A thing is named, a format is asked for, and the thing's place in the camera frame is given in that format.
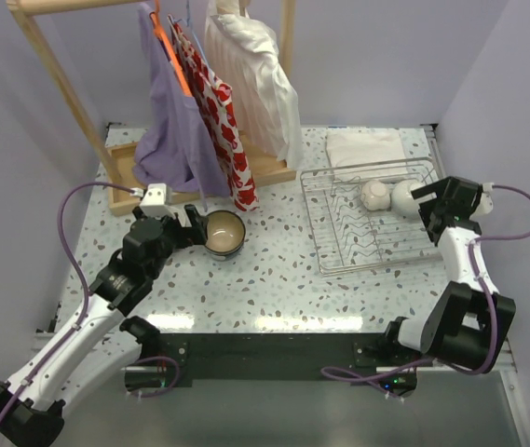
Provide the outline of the dark teal bowl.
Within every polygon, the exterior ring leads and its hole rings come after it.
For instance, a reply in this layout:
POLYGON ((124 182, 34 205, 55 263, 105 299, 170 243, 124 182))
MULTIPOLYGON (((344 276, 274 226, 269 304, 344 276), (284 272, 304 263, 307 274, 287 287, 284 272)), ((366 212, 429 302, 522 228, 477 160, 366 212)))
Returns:
POLYGON ((234 212, 228 210, 216 210, 208 216, 208 241, 209 243, 232 244, 234 241, 244 243, 246 227, 241 218, 234 212))

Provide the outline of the blue white dotted bowl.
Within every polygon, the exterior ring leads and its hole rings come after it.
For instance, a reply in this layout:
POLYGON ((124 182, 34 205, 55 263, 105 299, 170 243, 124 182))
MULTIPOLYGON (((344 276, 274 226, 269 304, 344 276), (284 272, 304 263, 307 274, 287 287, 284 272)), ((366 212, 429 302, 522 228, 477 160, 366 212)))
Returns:
POLYGON ((236 257, 242 250, 244 243, 242 241, 234 241, 232 244, 222 243, 209 243, 205 245, 205 248, 210 257, 217 261, 228 261, 236 257))

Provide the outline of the white ceramic bowl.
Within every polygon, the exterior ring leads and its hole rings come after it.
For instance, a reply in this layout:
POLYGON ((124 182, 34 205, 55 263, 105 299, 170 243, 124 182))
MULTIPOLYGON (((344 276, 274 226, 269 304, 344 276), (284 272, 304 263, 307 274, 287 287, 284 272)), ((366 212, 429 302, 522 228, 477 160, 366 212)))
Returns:
POLYGON ((391 199, 391 210, 405 218, 416 218, 419 205, 413 198, 412 192, 421 188, 423 184, 417 180, 404 180, 395 185, 391 199))

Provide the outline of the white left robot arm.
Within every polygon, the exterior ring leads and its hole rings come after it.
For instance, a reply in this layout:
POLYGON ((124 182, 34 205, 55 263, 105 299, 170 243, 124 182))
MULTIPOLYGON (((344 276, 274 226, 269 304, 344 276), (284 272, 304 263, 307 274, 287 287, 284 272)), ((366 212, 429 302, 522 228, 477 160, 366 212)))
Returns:
POLYGON ((208 218, 193 205, 149 217, 135 210, 121 247, 87 285, 81 305, 45 346, 0 381, 0 433, 15 446, 49 446, 63 426, 66 402, 57 393, 91 349, 153 289, 166 261, 208 241, 208 218))

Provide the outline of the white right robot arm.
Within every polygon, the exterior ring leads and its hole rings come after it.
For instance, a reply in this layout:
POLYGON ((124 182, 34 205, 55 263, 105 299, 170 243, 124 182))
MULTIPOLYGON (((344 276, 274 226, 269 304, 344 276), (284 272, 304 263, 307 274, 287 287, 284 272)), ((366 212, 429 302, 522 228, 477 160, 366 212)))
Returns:
POLYGON ((428 238, 438 248, 447 285, 428 317, 396 318, 384 334, 381 353, 394 366, 414 352, 467 374, 489 373, 516 313, 482 257, 482 229, 472 219, 484 188, 447 177, 412 192, 428 238))

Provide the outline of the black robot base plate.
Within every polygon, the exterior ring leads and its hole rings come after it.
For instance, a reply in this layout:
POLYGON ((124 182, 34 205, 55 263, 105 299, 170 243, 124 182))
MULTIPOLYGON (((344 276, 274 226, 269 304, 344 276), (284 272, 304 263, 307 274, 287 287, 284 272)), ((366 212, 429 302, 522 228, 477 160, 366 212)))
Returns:
POLYGON ((368 376, 418 362, 412 349, 387 341, 382 333, 162 333, 143 344, 142 359, 164 360, 128 367, 129 391, 157 390, 172 381, 190 387, 199 380, 318 381, 324 367, 368 376))

